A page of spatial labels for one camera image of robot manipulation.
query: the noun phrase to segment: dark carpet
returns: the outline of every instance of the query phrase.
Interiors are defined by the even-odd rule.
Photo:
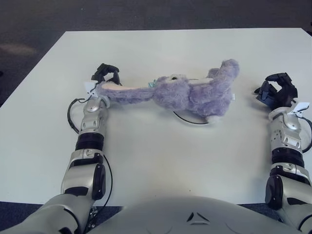
[[[65,31],[254,27],[312,31],[311,21],[311,0],[1,0],[0,106]],[[0,202],[0,230],[20,223],[39,206]],[[277,219],[265,204],[243,206]],[[105,208],[98,221],[119,210]]]

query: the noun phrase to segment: stuffed animal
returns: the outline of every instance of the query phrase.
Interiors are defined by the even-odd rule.
[[[234,59],[223,61],[213,68],[205,79],[187,79],[184,75],[160,77],[150,87],[131,88],[113,82],[102,82],[96,93],[120,104],[134,104],[154,100],[159,106],[172,111],[189,110],[207,122],[216,122],[229,108],[231,84],[239,73]]]

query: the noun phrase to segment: tabletop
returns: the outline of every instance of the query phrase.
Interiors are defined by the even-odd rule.
[[[299,100],[312,102],[312,39],[298,28],[66,32],[0,108],[0,200],[42,204],[60,193],[77,140],[67,108],[86,97],[83,83],[101,63],[118,67],[123,85],[146,87],[176,73],[205,78],[225,59],[236,59],[240,74],[218,124],[189,125],[152,101],[112,104],[104,142],[114,178],[108,205],[170,195],[264,202],[269,109],[253,91],[268,75],[287,72]],[[76,125],[82,108],[73,107]],[[307,125],[302,134],[307,145]],[[312,172],[312,152],[304,160]]]

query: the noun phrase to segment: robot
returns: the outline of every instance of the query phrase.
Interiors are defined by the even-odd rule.
[[[111,81],[120,83],[118,72],[116,67],[102,64],[86,84],[90,97],[84,106],[84,118],[61,194],[1,234],[86,232],[96,216],[93,204],[104,196],[106,187],[103,145],[110,103],[94,89],[108,73],[114,73]],[[278,82],[282,89],[277,91],[269,81]],[[124,209],[90,230],[90,234],[311,234],[312,187],[309,172],[304,168],[298,121],[309,104],[292,104],[297,90],[286,73],[268,77],[255,92],[257,99],[273,110],[269,114],[272,167],[265,201],[278,212],[282,222],[216,199],[171,197]]]

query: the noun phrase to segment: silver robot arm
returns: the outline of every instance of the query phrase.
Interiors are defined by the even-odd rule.
[[[312,184],[304,168],[298,118],[308,106],[298,103],[269,114],[272,167],[265,198],[284,223],[307,234],[312,232]]]
[[[91,97],[84,106],[76,149],[67,167],[61,194],[50,199],[22,223],[2,234],[81,234],[95,200],[105,194],[103,142],[106,101]]]

